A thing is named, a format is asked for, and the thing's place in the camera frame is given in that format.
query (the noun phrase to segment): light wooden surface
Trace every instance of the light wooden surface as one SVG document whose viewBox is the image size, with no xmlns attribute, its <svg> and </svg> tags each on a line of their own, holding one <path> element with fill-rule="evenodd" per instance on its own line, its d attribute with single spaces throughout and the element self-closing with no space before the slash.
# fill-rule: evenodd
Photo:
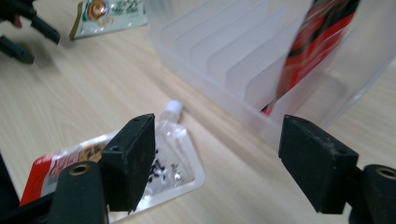
<svg viewBox="0 0 396 224">
<path fill-rule="evenodd" d="M 68 40 L 76 0 L 40 0 L 42 18 L 60 31 L 53 45 L 24 22 L 2 33 L 35 55 L 25 65 L 0 54 L 0 149 L 21 195 L 32 162 L 121 128 L 129 119 L 160 115 L 171 98 L 185 105 L 207 179 L 199 189 L 121 223 L 347 223 L 316 214 L 277 157 L 255 133 L 163 67 L 146 28 Z M 395 167 L 396 63 L 328 131 L 361 154 L 359 167 Z"/>
</svg>

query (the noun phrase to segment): transparent storage box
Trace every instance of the transparent storage box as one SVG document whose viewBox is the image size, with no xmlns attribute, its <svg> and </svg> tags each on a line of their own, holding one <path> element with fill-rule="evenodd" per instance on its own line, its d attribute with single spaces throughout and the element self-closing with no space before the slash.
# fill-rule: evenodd
<svg viewBox="0 0 396 224">
<path fill-rule="evenodd" d="M 282 119 L 326 128 L 395 58 L 396 2 L 361 0 L 342 44 L 277 103 L 291 43 L 311 0 L 146 0 L 148 35 L 164 64 L 277 148 Z"/>
</svg>

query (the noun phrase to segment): snack packet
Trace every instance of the snack packet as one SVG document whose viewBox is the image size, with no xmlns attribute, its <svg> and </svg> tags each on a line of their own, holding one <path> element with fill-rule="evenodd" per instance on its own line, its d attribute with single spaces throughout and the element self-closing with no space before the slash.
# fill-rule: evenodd
<svg viewBox="0 0 396 224">
<path fill-rule="evenodd" d="M 145 192 L 131 214 L 109 212 L 109 222 L 149 209 L 182 194 L 198 189 L 205 182 L 204 168 L 184 126 L 173 124 L 172 134 L 163 135 L 163 122 L 155 130 L 156 154 Z M 118 132 L 103 134 L 35 160 L 21 197 L 26 205 L 56 190 L 61 171 L 78 161 L 99 161 L 101 152 Z"/>
<path fill-rule="evenodd" d="M 78 15 L 70 39 L 146 25 L 148 19 L 142 1 L 84 0 L 78 4 Z"/>
<path fill-rule="evenodd" d="M 278 99 L 297 85 L 342 41 L 360 0 L 314 0 L 291 46 L 276 87 L 276 97 L 262 109 L 269 116 Z"/>
</svg>

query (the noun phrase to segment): wooden table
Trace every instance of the wooden table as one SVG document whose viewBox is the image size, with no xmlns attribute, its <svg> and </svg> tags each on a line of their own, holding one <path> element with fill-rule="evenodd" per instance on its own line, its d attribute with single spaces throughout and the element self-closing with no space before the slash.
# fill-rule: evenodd
<svg viewBox="0 0 396 224">
<path fill-rule="evenodd" d="M 35 63 L 0 54 L 0 149 L 19 195 L 32 162 L 47 153 L 121 128 L 129 119 L 185 105 L 187 126 L 205 167 L 199 189 L 121 223 L 347 223 L 316 214 L 276 150 L 163 67 L 138 28 L 69 41 L 76 0 L 35 3 L 60 31 L 55 46 L 23 22 L 0 29 L 28 48 Z M 396 63 L 327 131 L 358 151 L 359 167 L 395 167 Z"/>
</svg>

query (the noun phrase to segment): red packaging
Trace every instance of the red packaging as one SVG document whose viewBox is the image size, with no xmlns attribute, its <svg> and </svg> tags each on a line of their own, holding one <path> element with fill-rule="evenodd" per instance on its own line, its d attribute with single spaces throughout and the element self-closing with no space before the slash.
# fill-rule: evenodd
<svg viewBox="0 0 396 224">
<path fill-rule="evenodd" d="M 315 0 L 291 46 L 276 87 L 276 98 L 262 109 L 270 115 L 274 105 L 340 43 L 360 0 Z"/>
<path fill-rule="evenodd" d="M 35 160 L 20 206 L 55 191 L 59 174 L 65 167 L 78 161 L 99 161 L 102 150 L 113 135 L 102 135 L 76 147 L 48 154 Z"/>
</svg>

